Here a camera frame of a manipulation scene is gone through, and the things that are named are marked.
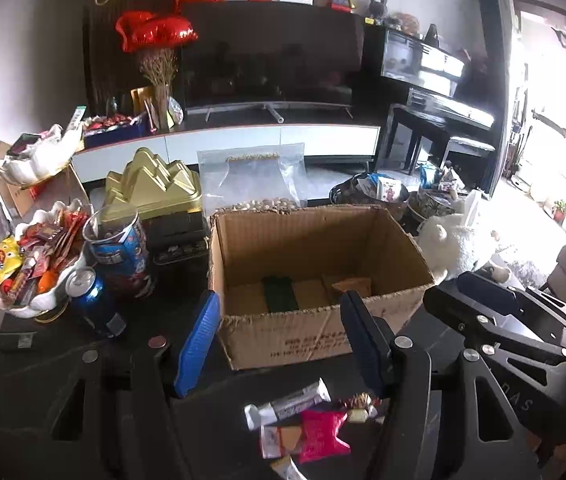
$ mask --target stuffed animal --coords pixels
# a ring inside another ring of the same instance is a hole
[[[470,196],[462,214],[432,216],[419,227],[418,246],[437,285],[482,267],[497,283],[509,279],[511,270],[490,260],[498,233],[478,221],[479,201],[480,195]]]
[[[370,18],[382,20],[387,15],[387,0],[381,0],[380,2],[377,2],[376,0],[369,0],[367,13]]]

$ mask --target open cardboard box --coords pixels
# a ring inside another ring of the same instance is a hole
[[[290,277],[299,309],[269,313],[261,279]],[[387,209],[338,205],[214,217],[209,287],[221,300],[218,336],[233,370],[351,351],[331,284],[372,280],[365,305],[398,332],[433,285],[420,251]]]

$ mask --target tv stand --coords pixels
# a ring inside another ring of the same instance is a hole
[[[269,103],[282,124],[258,102],[188,110],[180,126],[146,134],[74,155],[74,168],[84,184],[122,173],[138,148],[146,147],[165,162],[198,163],[196,152],[303,142],[307,162],[367,164],[375,161],[380,126],[357,123],[345,106]]]

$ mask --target television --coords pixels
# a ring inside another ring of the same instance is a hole
[[[182,14],[198,40],[182,49],[188,109],[258,102],[349,105],[363,19],[290,2],[201,2]]]

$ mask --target metal bolt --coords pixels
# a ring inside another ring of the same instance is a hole
[[[82,356],[84,363],[93,363],[98,359],[98,352],[96,350],[87,350]]]
[[[473,348],[466,348],[463,350],[463,357],[471,363],[475,363],[479,360],[479,353]]]
[[[412,348],[412,340],[404,335],[399,335],[395,340],[394,344],[398,348]]]
[[[162,335],[155,335],[147,342],[147,345],[155,350],[163,348],[166,344],[167,340]]]

